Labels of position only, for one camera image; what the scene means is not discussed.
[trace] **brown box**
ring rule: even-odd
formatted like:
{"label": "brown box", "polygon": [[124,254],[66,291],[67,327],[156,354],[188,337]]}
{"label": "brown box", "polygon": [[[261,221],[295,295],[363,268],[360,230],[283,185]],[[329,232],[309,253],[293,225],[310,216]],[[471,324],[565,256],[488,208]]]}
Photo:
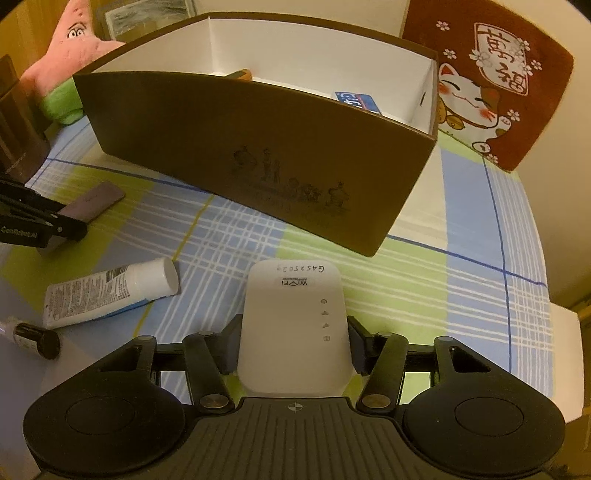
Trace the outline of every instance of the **brown box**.
{"label": "brown box", "polygon": [[[244,68],[253,82],[222,77]],[[328,20],[204,14],[74,81],[105,152],[367,256],[437,138],[436,53]],[[334,92],[369,94],[382,115]]]}

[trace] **red cloth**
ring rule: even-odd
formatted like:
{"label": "red cloth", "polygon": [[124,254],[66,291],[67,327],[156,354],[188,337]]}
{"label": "red cloth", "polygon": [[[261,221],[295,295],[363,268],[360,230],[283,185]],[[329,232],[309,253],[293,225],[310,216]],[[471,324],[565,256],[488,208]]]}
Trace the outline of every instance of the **red cloth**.
{"label": "red cloth", "polygon": [[542,133],[573,56],[491,0],[411,0],[404,38],[439,53],[441,131],[511,171]]}

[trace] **tube cap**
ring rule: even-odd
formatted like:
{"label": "tube cap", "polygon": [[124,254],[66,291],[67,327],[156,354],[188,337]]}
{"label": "tube cap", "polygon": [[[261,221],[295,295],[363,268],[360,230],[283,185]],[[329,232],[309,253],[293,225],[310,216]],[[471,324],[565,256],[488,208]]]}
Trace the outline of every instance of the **tube cap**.
{"label": "tube cap", "polygon": [[146,300],[161,299],[178,292],[177,269],[169,258],[157,258],[134,267],[135,282]]}

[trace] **framed picture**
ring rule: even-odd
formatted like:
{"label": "framed picture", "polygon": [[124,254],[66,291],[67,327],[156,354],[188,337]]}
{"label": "framed picture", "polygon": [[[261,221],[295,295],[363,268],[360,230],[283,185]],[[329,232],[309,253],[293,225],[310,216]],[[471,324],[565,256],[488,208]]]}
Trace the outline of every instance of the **framed picture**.
{"label": "framed picture", "polygon": [[113,2],[103,9],[105,34],[129,42],[197,14],[193,0]]}

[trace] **lotion tube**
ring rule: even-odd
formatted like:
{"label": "lotion tube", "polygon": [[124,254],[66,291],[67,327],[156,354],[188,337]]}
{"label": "lotion tube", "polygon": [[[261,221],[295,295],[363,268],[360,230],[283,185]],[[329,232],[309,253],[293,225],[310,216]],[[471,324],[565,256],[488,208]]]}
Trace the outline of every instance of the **lotion tube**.
{"label": "lotion tube", "polygon": [[178,274],[169,258],[114,268],[50,285],[43,326],[54,329],[111,317],[177,292]]}

